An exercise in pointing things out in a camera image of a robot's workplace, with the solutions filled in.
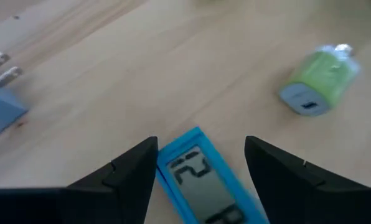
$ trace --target table surface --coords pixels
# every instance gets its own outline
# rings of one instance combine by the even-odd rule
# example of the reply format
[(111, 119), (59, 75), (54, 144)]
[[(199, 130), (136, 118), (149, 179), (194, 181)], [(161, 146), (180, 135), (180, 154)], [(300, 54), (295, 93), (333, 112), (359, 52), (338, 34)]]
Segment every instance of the table surface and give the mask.
[[(25, 70), (10, 88), (30, 111), (0, 135), (0, 187), (68, 185), (194, 126), (251, 192), (247, 135), (371, 186), (371, 0), (22, 2), (0, 19), (0, 50), (2, 69)], [(336, 43), (362, 73), (328, 114), (293, 113), (279, 86)], [(146, 223), (180, 222), (156, 182)]]

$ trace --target blue charger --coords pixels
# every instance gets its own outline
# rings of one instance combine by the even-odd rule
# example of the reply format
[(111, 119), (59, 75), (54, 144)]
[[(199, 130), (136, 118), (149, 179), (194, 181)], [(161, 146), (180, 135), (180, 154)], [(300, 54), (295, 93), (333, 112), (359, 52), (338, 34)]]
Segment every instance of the blue charger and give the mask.
[[(9, 60), (9, 56), (0, 53), (0, 66)], [(22, 73), (18, 67), (12, 67), (0, 75), (0, 132), (27, 112), (24, 105), (5, 86)]]

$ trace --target usb port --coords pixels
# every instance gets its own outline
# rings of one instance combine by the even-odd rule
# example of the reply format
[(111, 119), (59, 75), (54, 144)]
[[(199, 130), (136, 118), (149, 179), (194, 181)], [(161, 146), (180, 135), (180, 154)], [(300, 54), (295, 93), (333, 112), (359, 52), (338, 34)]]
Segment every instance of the usb port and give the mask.
[(309, 103), (305, 103), (302, 105), (302, 107), (307, 110), (311, 108), (315, 108), (316, 106), (318, 106), (318, 104), (315, 102), (309, 102)]

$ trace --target digit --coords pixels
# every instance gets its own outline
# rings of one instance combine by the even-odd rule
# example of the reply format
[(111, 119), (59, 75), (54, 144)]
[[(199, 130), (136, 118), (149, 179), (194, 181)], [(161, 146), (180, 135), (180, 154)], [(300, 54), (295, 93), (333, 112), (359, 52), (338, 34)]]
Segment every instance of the digit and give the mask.
[(206, 219), (206, 224), (224, 223), (224, 224), (242, 224), (246, 219), (243, 212), (236, 204), (230, 205), (222, 211)]
[(205, 166), (205, 168), (203, 170), (199, 171), (199, 172), (196, 172), (194, 170), (194, 168), (192, 168), (191, 166), (181, 167), (180, 169), (178, 169), (174, 172), (174, 177), (176, 178), (177, 182), (180, 185), (183, 183), (183, 179), (181, 178), (181, 174), (184, 173), (184, 172), (189, 171), (192, 176), (194, 176), (196, 178), (201, 178), (204, 175), (208, 174), (210, 171), (212, 171), (211, 166), (208, 164), (208, 162), (206, 161), (205, 158), (202, 160), (202, 164)]
[(191, 159), (193, 158), (194, 156), (197, 156), (199, 154), (199, 152), (190, 152), (188, 153), (187, 155), (185, 155), (185, 159)]
[(171, 164), (171, 168), (175, 168), (177, 167), (178, 165), (182, 164), (185, 160), (183, 159), (177, 159), (176, 161), (174, 161), (172, 164)]

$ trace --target green charger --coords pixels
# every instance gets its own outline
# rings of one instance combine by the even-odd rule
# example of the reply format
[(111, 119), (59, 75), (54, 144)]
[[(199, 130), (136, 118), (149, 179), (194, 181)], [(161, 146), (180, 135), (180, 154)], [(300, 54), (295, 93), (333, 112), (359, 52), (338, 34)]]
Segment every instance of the green charger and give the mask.
[(326, 113), (338, 104), (360, 71), (352, 51), (348, 44), (319, 47), (293, 72), (279, 97), (301, 115)]

